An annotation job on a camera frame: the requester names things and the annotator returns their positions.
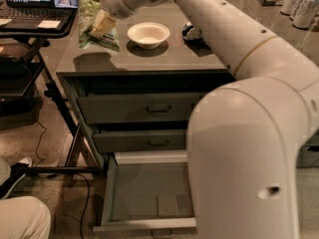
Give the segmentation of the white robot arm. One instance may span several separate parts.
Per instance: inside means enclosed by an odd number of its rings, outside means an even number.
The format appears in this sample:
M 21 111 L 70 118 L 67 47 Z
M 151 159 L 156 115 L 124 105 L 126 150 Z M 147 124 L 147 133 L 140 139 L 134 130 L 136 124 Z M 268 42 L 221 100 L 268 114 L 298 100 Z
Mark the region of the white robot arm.
M 164 0 L 105 0 L 119 19 Z M 296 159 L 318 130 L 319 69 L 225 0 L 171 0 L 235 80 L 204 96 L 186 151 L 198 239 L 299 239 Z

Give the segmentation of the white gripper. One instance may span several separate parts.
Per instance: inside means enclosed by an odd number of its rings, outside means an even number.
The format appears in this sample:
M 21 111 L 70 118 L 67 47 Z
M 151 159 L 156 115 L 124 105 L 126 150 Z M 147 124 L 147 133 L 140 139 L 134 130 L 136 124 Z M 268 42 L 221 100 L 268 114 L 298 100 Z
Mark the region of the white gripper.
M 126 19 L 134 15 L 134 12 L 124 0 L 104 0 L 102 8 L 95 18 L 90 35 L 100 38 L 116 27 L 117 18 Z

